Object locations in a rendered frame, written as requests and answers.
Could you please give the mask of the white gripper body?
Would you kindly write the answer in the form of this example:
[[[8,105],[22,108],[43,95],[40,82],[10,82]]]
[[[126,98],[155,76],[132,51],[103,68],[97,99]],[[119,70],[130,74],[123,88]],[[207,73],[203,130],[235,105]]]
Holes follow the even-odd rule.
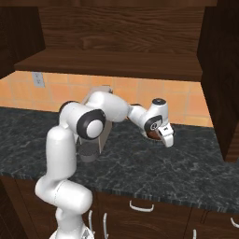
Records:
[[[161,127],[159,133],[162,142],[167,148],[174,144],[174,131],[170,125]]]

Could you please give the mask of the brown bowl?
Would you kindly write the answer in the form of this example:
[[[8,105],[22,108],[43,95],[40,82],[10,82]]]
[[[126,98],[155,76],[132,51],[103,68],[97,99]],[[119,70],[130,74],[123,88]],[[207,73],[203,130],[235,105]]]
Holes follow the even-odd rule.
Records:
[[[154,140],[161,140],[161,138],[160,138],[160,133],[159,133],[159,129],[160,129],[161,127],[164,127],[164,126],[160,126],[160,127],[158,127],[158,128],[154,128],[154,129],[151,129],[149,126],[145,126],[145,127],[144,127],[144,130],[145,130],[145,132],[146,132],[146,136],[147,136],[148,138],[151,138],[151,139],[154,139]]]

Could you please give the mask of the dark wood cabinet door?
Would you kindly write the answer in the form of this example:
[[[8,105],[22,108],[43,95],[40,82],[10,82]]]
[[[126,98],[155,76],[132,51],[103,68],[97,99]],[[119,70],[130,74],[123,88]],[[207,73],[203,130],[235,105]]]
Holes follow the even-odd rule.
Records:
[[[226,162],[239,161],[239,0],[204,9],[197,57],[205,101]]]
[[[45,48],[37,7],[0,7],[0,79]]]

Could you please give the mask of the dark wood open cabinet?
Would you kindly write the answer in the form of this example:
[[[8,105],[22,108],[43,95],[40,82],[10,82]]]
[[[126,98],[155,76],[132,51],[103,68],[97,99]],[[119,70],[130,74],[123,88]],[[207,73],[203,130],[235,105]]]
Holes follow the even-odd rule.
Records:
[[[45,48],[17,70],[199,81],[207,7],[218,0],[84,0],[40,7]]]

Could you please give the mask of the grey cup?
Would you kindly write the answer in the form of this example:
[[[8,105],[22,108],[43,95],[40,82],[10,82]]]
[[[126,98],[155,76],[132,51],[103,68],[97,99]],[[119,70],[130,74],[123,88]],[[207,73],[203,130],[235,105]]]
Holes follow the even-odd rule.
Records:
[[[97,159],[98,150],[95,147],[82,146],[79,150],[80,159],[84,162],[94,162]]]

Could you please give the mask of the dark wood drawer front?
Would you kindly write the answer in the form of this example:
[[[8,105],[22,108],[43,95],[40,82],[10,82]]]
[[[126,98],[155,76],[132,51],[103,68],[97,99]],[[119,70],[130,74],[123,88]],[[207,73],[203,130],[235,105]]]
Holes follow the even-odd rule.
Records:
[[[154,204],[154,210],[150,213],[134,211],[129,206],[131,200],[133,205],[143,208]],[[190,217],[190,209],[186,206],[105,192],[97,193],[97,201],[103,238],[103,216],[107,213],[108,239],[184,239]]]
[[[205,210],[201,217],[204,237],[206,239],[239,239],[239,229],[233,227],[231,218],[239,224],[239,214]]]

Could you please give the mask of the white wall socket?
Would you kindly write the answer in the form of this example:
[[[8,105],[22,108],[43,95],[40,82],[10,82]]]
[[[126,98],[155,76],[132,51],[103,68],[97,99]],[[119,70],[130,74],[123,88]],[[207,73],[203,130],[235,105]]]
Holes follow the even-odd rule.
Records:
[[[38,88],[44,88],[45,82],[41,72],[33,72],[32,73],[34,85]]]

